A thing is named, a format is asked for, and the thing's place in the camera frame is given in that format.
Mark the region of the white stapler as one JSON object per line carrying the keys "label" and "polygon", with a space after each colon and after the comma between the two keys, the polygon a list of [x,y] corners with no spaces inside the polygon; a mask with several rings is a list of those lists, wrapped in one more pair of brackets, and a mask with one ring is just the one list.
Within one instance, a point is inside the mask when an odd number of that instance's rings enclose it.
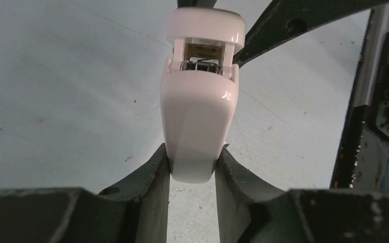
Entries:
{"label": "white stapler", "polygon": [[239,95],[234,54],[245,45],[237,13],[202,7],[175,9],[166,37],[160,107],[171,175],[183,183],[210,180],[225,145]]}

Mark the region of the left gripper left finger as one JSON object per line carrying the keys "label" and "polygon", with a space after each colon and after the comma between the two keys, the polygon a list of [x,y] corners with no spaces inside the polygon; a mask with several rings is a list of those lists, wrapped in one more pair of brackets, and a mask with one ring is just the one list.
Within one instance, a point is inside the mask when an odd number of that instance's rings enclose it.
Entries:
{"label": "left gripper left finger", "polygon": [[169,189],[164,145],[99,194],[0,189],[0,242],[166,242]]}

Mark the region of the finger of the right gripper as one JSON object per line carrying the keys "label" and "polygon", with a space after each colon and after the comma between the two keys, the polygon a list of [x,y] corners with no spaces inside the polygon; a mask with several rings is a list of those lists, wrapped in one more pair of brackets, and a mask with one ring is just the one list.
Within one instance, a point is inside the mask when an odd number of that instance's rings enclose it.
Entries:
{"label": "finger of the right gripper", "polygon": [[233,57],[243,66],[262,54],[313,29],[366,9],[378,15],[376,26],[389,31],[389,1],[272,1]]}
{"label": "finger of the right gripper", "polygon": [[177,0],[177,8],[200,7],[214,8],[217,0]]}

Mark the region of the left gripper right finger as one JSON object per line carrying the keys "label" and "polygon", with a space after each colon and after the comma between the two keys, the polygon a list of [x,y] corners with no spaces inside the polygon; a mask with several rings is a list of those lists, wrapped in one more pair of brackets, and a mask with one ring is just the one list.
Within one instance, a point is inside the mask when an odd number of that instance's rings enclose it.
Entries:
{"label": "left gripper right finger", "polygon": [[389,242],[389,191],[284,191],[226,148],[215,185],[221,242]]}

